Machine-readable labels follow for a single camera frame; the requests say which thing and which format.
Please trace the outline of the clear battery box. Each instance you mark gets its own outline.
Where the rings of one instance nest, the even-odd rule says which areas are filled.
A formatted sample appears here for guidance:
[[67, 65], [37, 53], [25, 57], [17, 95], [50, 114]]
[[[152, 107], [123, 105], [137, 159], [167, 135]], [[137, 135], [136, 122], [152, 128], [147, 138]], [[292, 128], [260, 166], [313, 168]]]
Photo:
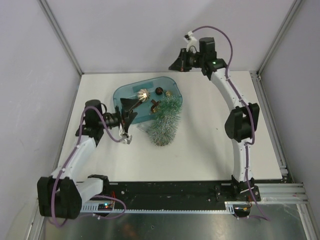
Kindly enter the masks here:
[[142, 132], [146, 133], [149, 129], [149, 127], [145, 124], [138, 124], [137, 129], [141, 130]]

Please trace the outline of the small frosted christmas tree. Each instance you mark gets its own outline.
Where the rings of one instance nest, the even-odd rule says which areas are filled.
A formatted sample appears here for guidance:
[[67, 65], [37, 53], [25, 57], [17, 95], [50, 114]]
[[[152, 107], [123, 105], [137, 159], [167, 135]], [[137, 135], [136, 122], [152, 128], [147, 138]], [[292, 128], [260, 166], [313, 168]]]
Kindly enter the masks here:
[[147, 130], [152, 144], [158, 147], [170, 145], [181, 119], [182, 101], [177, 95], [166, 96], [157, 106], [155, 118]]

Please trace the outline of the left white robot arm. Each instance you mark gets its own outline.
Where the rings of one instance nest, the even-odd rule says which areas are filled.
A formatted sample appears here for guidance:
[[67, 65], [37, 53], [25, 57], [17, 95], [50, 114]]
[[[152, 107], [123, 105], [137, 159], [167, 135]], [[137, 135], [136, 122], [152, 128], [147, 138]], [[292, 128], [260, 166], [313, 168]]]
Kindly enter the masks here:
[[48, 177], [42, 176], [37, 182], [37, 198], [40, 215], [74, 220], [84, 203], [92, 198], [105, 200], [112, 194], [109, 178], [92, 174], [83, 182], [76, 176], [98, 147], [104, 134], [115, 143], [130, 144], [130, 125], [138, 115], [134, 111], [138, 99], [121, 98], [115, 112], [107, 111], [98, 99], [88, 100], [76, 130], [77, 140], [64, 163], [60, 164]]

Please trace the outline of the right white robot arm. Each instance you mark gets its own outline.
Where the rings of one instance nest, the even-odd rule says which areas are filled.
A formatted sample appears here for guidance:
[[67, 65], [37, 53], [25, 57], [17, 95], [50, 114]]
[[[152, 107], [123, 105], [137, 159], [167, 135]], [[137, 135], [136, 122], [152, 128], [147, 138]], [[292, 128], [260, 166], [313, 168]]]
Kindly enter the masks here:
[[[228, 65], [222, 58], [217, 57], [214, 38], [203, 37], [196, 40], [191, 35], [185, 35], [184, 39], [187, 46], [180, 50], [178, 58], [168, 69], [189, 72], [193, 68], [199, 68], [220, 91], [230, 111], [224, 124], [226, 135], [232, 141], [234, 157], [230, 194], [237, 201], [246, 200], [255, 188], [250, 146], [255, 142], [260, 107], [256, 103], [247, 103], [231, 81]], [[192, 51], [192, 46], [197, 42], [199, 49]]]

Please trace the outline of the silver gold bauble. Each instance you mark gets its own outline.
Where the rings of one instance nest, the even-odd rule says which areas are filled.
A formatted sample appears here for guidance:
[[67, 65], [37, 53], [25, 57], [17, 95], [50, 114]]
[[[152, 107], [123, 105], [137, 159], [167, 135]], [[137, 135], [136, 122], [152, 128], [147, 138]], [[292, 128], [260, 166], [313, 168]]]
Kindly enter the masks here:
[[142, 88], [137, 92], [136, 96], [140, 102], [144, 103], [150, 98], [150, 92], [146, 88]]

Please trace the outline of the brown ribbon ornament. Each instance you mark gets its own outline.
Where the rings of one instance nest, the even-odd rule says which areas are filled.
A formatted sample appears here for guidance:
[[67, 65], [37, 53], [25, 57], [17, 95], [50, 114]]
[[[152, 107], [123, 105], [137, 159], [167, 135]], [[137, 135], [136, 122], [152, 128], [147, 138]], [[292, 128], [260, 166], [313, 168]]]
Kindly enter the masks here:
[[160, 100], [155, 101], [154, 99], [152, 99], [150, 102], [152, 103], [152, 106], [150, 107], [151, 114], [157, 113], [159, 110], [159, 105], [160, 105], [161, 101]]

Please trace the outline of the gold bell cluster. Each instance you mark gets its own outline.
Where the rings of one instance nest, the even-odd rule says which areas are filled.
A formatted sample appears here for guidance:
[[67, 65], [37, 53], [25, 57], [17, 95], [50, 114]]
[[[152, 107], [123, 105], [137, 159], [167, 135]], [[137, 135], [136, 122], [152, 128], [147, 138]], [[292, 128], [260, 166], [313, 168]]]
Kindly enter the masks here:
[[165, 95], [166, 95], [167, 97], [170, 97], [170, 96], [172, 96], [172, 93], [171, 93], [170, 91], [167, 91], [167, 92], [165, 93]]

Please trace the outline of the dark brown bauble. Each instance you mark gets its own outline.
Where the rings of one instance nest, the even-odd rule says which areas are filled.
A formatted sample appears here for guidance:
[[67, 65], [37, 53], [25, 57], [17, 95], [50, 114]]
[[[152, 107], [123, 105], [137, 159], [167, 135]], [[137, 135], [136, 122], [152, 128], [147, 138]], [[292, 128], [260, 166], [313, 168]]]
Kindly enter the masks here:
[[164, 90], [163, 90], [161, 87], [157, 87], [157, 88], [155, 89], [155, 94], [156, 94], [156, 95], [160, 96], [160, 95], [162, 95], [163, 93], [164, 93]]

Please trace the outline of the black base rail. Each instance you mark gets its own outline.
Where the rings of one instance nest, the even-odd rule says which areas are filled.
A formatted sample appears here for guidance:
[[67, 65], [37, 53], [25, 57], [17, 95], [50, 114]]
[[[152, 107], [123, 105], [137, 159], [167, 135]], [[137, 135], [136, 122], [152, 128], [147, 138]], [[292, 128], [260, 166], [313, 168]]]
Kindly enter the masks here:
[[205, 212], [225, 210], [225, 202], [261, 201], [260, 190], [252, 182], [151, 181], [111, 182], [101, 197], [92, 197], [99, 211], [115, 197], [115, 210], [127, 212]]

